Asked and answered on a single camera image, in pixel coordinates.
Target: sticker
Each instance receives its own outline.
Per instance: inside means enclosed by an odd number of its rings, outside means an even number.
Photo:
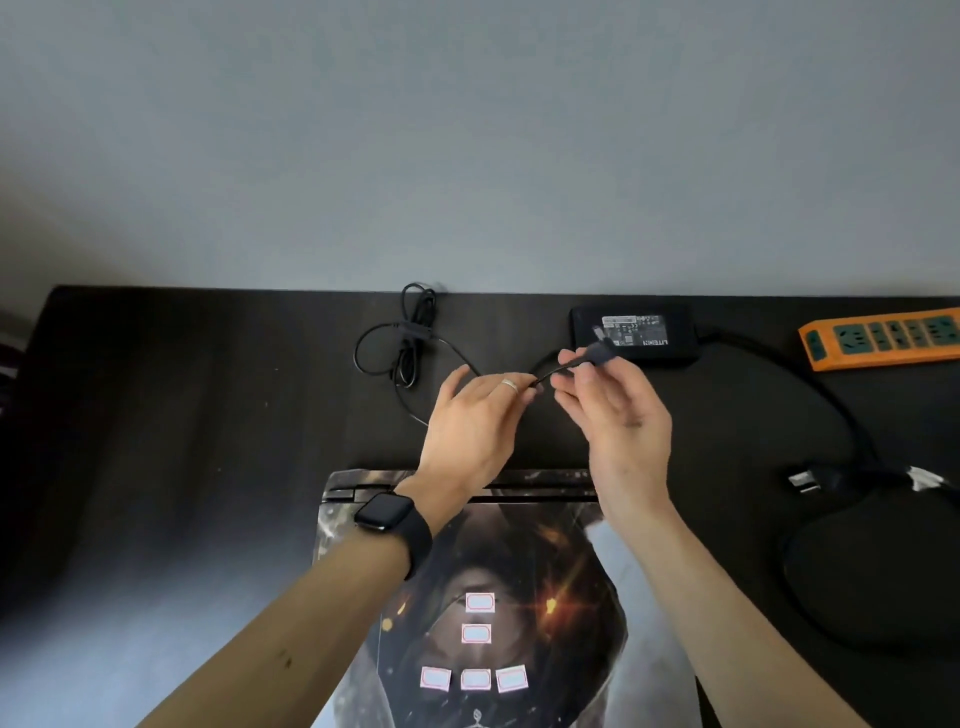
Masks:
[[[504,667],[496,672],[496,691],[513,692],[529,688],[527,683],[527,668],[524,665]]]
[[[460,641],[463,644],[490,644],[493,642],[488,624],[465,624],[460,628]]]
[[[662,316],[604,316],[603,330],[618,347],[665,347],[666,322]]]
[[[636,316],[604,316],[600,319],[604,328],[613,328],[620,324],[635,324]]]
[[[491,615],[496,611],[496,600],[493,592],[478,592],[467,594],[467,614]]]
[[[460,690],[488,691],[492,687],[488,669],[465,669],[460,673]]]
[[[450,670],[442,667],[421,668],[420,687],[434,691],[450,692]]]

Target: smartwatch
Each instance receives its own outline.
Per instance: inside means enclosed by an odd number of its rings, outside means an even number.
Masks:
[[[410,551],[409,580],[426,561],[433,545],[433,534],[417,506],[407,496],[378,493],[353,515],[353,522],[374,533],[393,533],[403,539]]]

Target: black power adapter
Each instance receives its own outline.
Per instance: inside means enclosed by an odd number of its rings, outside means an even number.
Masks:
[[[683,366],[700,357],[690,309],[680,303],[605,303],[570,310],[575,348],[596,342],[602,329],[616,353],[637,364]]]

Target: gray wall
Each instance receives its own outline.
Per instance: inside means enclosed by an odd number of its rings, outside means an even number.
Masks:
[[[4,0],[0,308],[958,293],[958,37],[955,0]]]

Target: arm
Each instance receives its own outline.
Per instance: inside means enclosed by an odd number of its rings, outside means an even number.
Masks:
[[[480,376],[455,394],[466,372],[461,367],[444,382],[417,474],[396,488],[413,499],[435,535],[503,468],[536,394],[526,374]],[[504,376],[522,394],[502,384]],[[141,728],[312,725],[409,568],[397,536],[354,529]]]
[[[564,351],[560,362],[574,355]],[[670,415],[643,372],[616,358],[599,370],[583,364],[573,379],[553,375],[551,383],[589,441],[603,512],[643,566],[720,722],[866,726],[737,589],[670,503]]]

